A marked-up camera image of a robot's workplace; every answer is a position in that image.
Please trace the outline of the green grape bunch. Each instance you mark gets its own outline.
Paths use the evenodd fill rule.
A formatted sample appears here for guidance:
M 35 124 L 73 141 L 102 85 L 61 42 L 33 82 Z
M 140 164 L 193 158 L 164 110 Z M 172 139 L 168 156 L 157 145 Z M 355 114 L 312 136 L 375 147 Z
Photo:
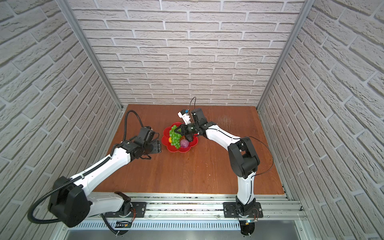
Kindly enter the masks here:
M 171 130 L 169 131 L 170 139 L 171 139 L 171 145 L 174 146 L 176 149 L 179 149 L 181 147 L 180 141 L 182 138 L 182 135 L 175 132 L 177 125 L 173 125 L 171 127 Z

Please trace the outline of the dark fake avocado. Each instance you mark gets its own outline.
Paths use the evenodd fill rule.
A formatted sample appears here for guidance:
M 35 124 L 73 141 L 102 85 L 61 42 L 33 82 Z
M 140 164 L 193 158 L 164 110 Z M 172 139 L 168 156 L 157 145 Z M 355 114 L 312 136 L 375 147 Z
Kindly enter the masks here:
M 185 135 L 185 139 L 188 141 L 188 142 L 192 142 L 194 140 L 194 135 Z

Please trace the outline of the purple fake fruit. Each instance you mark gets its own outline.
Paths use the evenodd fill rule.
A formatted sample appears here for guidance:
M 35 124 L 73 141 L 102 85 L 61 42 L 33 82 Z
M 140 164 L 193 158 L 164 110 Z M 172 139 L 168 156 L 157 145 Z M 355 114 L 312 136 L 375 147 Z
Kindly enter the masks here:
M 181 139 L 181 140 L 180 140 L 180 146 L 181 146 L 181 148 L 183 148 L 183 149 L 188 148 L 188 147 L 189 147 L 189 144 L 190 144 L 190 142 L 189 142 L 188 140 L 186 140 L 186 139 Z

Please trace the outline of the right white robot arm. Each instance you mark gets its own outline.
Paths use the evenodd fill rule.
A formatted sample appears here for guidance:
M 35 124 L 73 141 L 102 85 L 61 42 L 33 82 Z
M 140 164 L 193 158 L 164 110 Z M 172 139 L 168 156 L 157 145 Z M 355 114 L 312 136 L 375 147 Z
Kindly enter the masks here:
M 249 215 L 255 208 L 254 177 L 260 159 L 254 145 L 248 137 L 237 137 L 222 130 L 216 123 L 208 122 L 202 109 L 181 110 L 178 116 L 183 123 L 174 132 L 192 142 L 198 136 L 214 141 L 228 151 L 233 172 L 238 176 L 236 209 L 238 214 Z

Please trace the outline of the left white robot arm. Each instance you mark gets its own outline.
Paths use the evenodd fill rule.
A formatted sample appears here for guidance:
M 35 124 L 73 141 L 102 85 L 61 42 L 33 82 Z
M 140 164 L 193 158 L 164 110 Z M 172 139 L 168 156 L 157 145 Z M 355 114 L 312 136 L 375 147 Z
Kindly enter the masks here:
M 67 227 L 75 227 L 87 217 L 117 213 L 121 217 L 133 212 L 131 198 L 121 192 L 96 195 L 93 190 L 121 167 L 136 159 L 150 159 L 161 152 L 159 133 L 150 127 L 140 129 L 138 136 L 115 145 L 113 152 L 88 169 L 72 176 L 60 177 L 58 189 L 50 197 L 48 210 Z

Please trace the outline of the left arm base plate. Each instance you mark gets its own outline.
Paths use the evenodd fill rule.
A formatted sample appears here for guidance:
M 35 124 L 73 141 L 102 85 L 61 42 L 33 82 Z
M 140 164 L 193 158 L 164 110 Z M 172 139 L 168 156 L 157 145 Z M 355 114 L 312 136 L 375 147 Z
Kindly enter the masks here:
M 104 216 L 107 218 L 143 218 L 146 212 L 146 202 L 129 202 L 124 203 L 117 212 L 108 212 Z

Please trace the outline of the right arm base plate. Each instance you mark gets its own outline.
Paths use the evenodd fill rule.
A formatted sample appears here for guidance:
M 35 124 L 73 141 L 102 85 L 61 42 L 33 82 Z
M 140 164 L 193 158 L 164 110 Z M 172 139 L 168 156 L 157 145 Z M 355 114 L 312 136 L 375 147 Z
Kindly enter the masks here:
M 235 202 L 224 202 L 223 210 L 225 218 L 263 218 L 263 210 L 259 202 L 251 202 L 247 205 Z

